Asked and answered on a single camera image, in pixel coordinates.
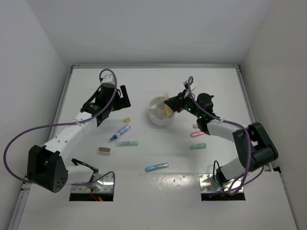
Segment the yellow highlighter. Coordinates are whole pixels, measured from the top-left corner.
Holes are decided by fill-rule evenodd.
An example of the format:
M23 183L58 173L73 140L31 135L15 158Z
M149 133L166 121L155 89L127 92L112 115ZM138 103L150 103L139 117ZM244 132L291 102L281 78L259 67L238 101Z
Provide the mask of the yellow highlighter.
M169 94L168 94L168 92L165 92L165 94L164 94L164 102L167 101L167 100L169 100ZM167 116L172 116L172 114L173 114L172 110L170 109L170 107L166 103L164 103L164 104L165 104L165 113L166 113L166 115Z

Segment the blue highlighter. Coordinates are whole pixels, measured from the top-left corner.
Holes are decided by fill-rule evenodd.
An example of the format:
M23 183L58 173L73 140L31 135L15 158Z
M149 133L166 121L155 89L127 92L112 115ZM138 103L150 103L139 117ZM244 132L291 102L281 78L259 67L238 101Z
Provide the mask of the blue highlighter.
M145 172L153 172L156 170L160 170L160 169L164 169L164 168L168 168L169 167L169 163L165 162L165 163L160 163L160 164L155 164L155 165L150 165L150 166L146 166L145 167Z

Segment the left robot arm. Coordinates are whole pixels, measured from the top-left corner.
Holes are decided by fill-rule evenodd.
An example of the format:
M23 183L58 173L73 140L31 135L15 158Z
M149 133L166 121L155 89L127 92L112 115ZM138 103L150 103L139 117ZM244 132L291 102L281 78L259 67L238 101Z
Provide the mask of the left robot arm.
M27 179L53 193L66 185L89 186L99 170L73 158L72 166L65 164L74 147L109 114L131 106L125 85L101 83L90 99L83 104L72 125L67 126L42 146L34 145L28 153Z

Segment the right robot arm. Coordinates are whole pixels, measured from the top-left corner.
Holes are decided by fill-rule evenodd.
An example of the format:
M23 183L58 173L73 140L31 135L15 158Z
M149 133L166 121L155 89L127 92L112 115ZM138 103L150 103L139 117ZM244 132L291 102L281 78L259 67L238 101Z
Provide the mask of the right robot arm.
M222 120L213 112L212 99L213 96L207 93L201 93L194 99L183 91L165 100L164 104L174 112L185 110L196 116L201 132L234 143L237 158L213 171L214 183L222 187L229 181L245 179L249 172L276 160L278 151L261 123L255 122L244 127Z

